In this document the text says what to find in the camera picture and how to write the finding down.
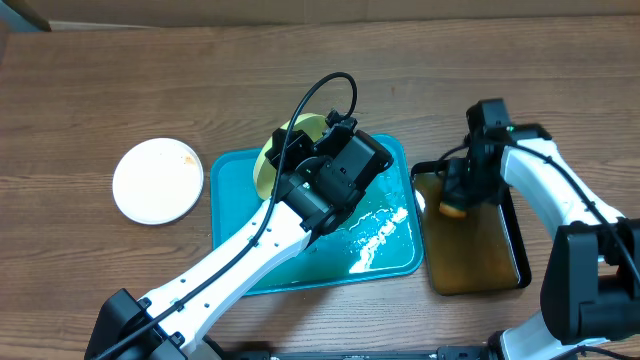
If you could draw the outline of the green and yellow sponge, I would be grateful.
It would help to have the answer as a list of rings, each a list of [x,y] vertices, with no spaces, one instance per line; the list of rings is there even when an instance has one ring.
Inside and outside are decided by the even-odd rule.
[[[455,219],[462,219],[467,216],[467,211],[464,208],[453,206],[444,201],[440,202],[439,211],[441,214]]]

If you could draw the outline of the green rimmed white plate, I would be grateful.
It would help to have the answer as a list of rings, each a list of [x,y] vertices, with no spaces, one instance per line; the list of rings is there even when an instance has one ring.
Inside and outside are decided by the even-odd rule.
[[[304,131],[313,141],[319,140],[323,132],[328,129],[326,117],[314,113],[304,113],[298,116],[294,124],[294,131]],[[273,147],[272,136],[262,147],[255,162],[253,170],[253,182],[258,196],[262,200],[270,197],[275,182],[276,168],[266,158],[266,152]]]

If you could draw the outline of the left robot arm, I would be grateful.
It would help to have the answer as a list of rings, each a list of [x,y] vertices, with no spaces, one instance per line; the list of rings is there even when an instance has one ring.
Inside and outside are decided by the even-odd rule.
[[[262,278],[353,214],[393,157],[353,117],[331,112],[319,121],[318,139],[293,123],[273,132],[264,154],[276,171],[272,191],[240,230],[142,298],[121,289],[103,304],[86,358],[188,358]]]

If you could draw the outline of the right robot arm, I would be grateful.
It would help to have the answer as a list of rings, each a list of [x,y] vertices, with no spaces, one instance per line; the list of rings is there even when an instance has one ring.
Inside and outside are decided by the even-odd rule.
[[[478,101],[466,120],[465,157],[439,160],[441,213],[461,218],[513,187],[553,240],[539,311],[496,333],[487,357],[569,359],[638,334],[639,222],[595,195],[543,126],[513,124],[503,100]]]

